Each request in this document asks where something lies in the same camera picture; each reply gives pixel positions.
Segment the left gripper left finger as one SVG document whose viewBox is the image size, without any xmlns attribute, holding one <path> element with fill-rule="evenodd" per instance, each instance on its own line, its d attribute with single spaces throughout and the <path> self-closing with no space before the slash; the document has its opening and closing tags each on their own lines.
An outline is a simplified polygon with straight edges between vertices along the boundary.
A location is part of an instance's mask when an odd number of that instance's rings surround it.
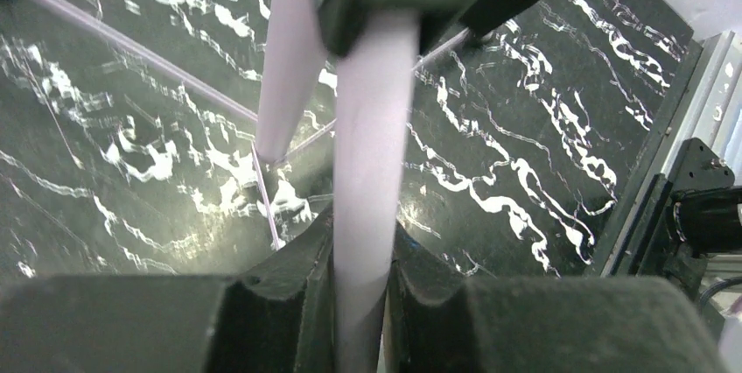
<svg viewBox="0 0 742 373">
<path fill-rule="evenodd" d="M 240 275 L 56 276 L 1 293 L 4 372 L 329 372 L 324 210 Z"/>
</svg>

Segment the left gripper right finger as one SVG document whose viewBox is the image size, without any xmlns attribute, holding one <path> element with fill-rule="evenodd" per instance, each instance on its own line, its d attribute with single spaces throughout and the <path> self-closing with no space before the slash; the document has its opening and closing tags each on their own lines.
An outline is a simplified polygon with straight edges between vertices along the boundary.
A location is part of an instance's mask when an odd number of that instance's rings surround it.
<svg viewBox="0 0 742 373">
<path fill-rule="evenodd" d="M 704 322 L 653 277 L 465 276 L 395 233 L 390 372 L 723 372 Z"/>
</svg>

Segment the lilac perforated music stand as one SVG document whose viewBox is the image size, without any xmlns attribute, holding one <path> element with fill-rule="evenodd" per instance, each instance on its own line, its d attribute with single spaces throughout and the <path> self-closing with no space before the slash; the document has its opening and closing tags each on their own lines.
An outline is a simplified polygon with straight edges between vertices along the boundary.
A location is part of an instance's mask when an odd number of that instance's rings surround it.
<svg viewBox="0 0 742 373">
<path fill-rule="evenodd" d="M 259 109 L 251 112 L 64 0 L 32 0 L 257 123 L 253 154 L 285 159 L 329 56 L 333 155 L 333 349 L 338 372 L 375 370 L 403 176 L 414 66 L 454 24 L 484 37 L 539 0 L 271 0 Z"/>
</svg>

